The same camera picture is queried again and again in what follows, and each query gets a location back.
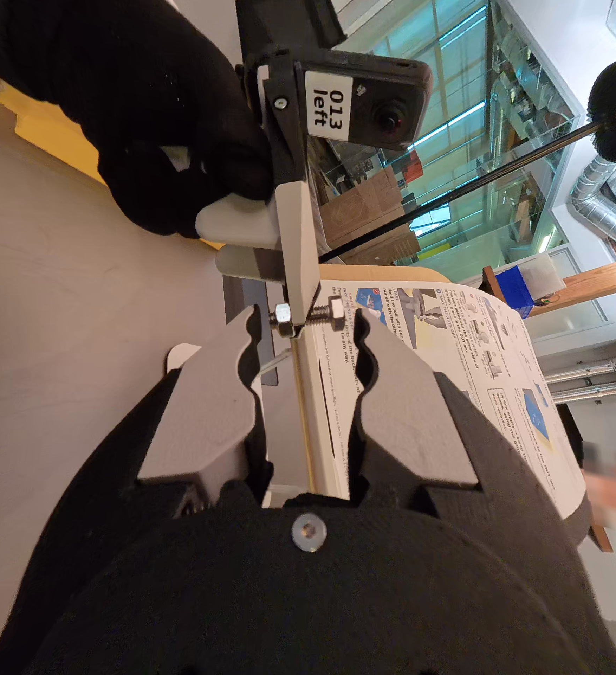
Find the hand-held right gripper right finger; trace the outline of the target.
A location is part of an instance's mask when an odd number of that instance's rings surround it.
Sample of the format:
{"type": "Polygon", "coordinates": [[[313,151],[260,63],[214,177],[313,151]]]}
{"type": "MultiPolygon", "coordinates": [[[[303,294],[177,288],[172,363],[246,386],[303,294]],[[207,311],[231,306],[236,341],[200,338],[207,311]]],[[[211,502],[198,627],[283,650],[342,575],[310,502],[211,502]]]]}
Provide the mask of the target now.
{"type": "Polygon", "coordinates": [[[420,488],[479,485],[435,371],[372,311],[354,318],[355,374],[362,391],[351,425],[351,499],[375,485],[398,500],[420,488]]]}

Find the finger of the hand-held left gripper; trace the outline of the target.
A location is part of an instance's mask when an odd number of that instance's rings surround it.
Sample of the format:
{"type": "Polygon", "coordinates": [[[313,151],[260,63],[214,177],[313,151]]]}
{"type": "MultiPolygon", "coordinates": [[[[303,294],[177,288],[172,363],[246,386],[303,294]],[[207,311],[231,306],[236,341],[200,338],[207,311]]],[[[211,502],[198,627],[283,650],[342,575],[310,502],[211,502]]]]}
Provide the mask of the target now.
{"type": "Polygon", "coordinates": [[[319,292],[320,272],[312,203],[307,180],[279,185],[268,203],[229,194],[196,217],[202,240],[223,246],[279,250],[284,259],[284,287],[294,325],[304,323],[319,292]]]}
{"type": "Polygon", "coordinates": [[[279,250],[223,246],[216,255],[218,271],[228,277],[254,281],[285,281],[283,255],[279,250]]]}

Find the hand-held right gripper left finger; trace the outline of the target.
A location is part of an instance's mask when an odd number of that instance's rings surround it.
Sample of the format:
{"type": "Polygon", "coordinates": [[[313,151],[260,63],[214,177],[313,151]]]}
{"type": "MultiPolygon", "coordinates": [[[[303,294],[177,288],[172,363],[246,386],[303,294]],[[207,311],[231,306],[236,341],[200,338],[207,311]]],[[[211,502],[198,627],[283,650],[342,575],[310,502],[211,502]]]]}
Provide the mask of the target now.
{"type": "Polygon", "coordinates": [[[187,359],[161,415],[137,479],[144,485],[194,485],[202,504],[243,481],[262,505],[273,475],[260,395],[261,311],[246,307],[187,359]]]}

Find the silver bolt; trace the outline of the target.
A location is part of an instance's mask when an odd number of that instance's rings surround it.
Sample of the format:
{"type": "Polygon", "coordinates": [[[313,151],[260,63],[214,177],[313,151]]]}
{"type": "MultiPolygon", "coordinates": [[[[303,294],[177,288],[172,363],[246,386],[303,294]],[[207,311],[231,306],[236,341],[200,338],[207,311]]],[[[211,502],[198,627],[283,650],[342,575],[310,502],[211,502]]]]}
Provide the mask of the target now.
{"type": "Polygon", "coordinates": [[[294,339],[301,331],[302,327],[310,325],[331,325],[329,324],[328,301],[327,304],[314,305],[310,309],[305,321],[299,327],[294,325],[290,305],[281,303],[275,306],[275,310],[269,314],[269,323],[271,329],[277,331],[281,338],[294,339]]]}

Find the yellow plastic bin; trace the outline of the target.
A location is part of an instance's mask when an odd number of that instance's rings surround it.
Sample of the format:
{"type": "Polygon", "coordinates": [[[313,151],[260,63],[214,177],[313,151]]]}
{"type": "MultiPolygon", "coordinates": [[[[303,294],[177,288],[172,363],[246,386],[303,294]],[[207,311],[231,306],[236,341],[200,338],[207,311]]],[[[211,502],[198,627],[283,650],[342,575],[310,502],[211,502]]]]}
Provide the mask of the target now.
{"type": "Polygon", "coordinates": [[[15,114],[17,136],[105,184],[98,172],[97,149],[59,106],[37,101],[5,82],[0,84],[0,105],[15,114]]]}

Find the person's left hand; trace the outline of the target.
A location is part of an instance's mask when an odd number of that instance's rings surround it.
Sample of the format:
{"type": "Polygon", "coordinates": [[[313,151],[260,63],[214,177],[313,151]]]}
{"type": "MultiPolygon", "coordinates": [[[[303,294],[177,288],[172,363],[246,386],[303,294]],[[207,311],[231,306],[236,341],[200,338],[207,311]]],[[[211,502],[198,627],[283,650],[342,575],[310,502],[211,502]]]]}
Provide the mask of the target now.
{"type": "Polygon", "coordinates": [[[234,68],[167,2],[65,1],[51,56],[53,98],[135,225],[197,239],[220,198],[270,198],[270,147],[234,68]]]}

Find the printed instruction sheet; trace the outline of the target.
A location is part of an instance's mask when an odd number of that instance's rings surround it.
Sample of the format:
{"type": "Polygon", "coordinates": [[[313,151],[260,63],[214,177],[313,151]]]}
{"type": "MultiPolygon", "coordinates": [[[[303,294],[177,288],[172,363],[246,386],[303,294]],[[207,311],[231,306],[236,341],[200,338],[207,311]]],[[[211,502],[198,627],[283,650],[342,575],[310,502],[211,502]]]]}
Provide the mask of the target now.
{"type": "Polygon", "coordinates": [[[443,373],[522,456],[560,516],[569,519],[586,497],[586,485],[553,402],[524,322],[516,311],[478,290],[455,283],[336,281],[321,283],[319,303],[344,300],[346,325],[310,328],[317,358],[325,422],[330,435],[325,465],[346,498],[348,436],[362,391],[355,374],[355,312],[372,311],[381,324],[443,373]]]}

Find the cardboard box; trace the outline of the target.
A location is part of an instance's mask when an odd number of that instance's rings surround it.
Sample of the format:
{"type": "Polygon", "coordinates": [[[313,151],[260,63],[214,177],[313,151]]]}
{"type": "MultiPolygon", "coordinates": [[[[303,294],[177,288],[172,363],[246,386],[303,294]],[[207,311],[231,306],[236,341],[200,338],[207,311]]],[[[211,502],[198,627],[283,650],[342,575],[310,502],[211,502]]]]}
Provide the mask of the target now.
{"type": "MultiPolygon", "coordinates": [[[[364,235],[405,215],[402,193],[392,167],[374,174],[351,190],[320,207],[330,249],[364,235]]],[[[420,252],[416,234],[404,223],[338,257],[346,265],[388,266],[420,252]]]]}

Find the wooden document board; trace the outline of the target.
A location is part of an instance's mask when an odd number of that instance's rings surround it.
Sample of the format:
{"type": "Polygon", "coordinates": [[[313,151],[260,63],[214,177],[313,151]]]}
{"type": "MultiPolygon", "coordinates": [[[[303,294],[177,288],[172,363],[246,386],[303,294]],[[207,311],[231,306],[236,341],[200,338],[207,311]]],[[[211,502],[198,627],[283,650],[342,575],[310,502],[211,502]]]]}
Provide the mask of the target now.
{"type": "MultiPolygon", "coordinates": [[[[413,283],[449,283],[439,273],[430,269],[417,267],[394,268],[390,266],[322,265],[320,266],[320,277],[321,282],[325,280],[354,282],[391,280],[394,282],[413,283]]],[[[325,491],[320,491],[320,488],[333,487],[335,481],[331,465],[325,465],[325,462],[331,458],[330,456],[324,457],[324,446],[328,445],[330,435],[325,422],[325,410],[319,376],[312,372],[317,367],[317,358],[311,353],[313,341],[310,328],[315,326],[318,325],[305,327],[292,347],[294,372],[302,410],[303,434],[308,458],[309,489],[313,492],[334,496],[327,494],[325,491]]],[[[551,383],[551,378],[544,377],[544,379],[548,386],[551,383]]],[[[561,401],[561,393],[551,394],[551,396],[555,405],[561,401]]],[[[582,542],[587,535],[591,535],[600,550],[612,552],[613,547],[607,537],[606,530],[598,523],[595,513],[592,512],[592,504],[589,499],[589,493],[586,488],[583,506],[565,521],[576,532],[573,536],[577,538],[578,543],[582,542]]]]}

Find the blue plastic bin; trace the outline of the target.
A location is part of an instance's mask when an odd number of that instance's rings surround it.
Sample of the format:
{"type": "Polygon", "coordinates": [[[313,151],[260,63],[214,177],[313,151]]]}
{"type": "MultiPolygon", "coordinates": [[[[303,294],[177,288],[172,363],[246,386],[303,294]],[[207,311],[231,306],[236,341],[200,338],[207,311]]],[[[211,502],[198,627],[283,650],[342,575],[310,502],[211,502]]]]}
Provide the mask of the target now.
{"type": "Polygon", "coordinates": [[[504,302],[526,319],[534,306],[534,299],[524,280],[520,267],[515,265],[495,275],[504,302]]]}

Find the silver ventilation duct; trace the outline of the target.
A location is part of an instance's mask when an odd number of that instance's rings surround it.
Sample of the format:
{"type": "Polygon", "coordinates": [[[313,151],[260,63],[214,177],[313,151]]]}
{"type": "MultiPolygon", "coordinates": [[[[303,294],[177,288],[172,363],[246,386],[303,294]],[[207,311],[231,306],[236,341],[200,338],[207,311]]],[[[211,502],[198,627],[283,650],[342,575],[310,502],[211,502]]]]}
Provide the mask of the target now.
{"type": "Polygon", "coordinates": [[[616,163],[595,156],[580,174],[570,199],[580,216],[616,242],[616,163]]]}

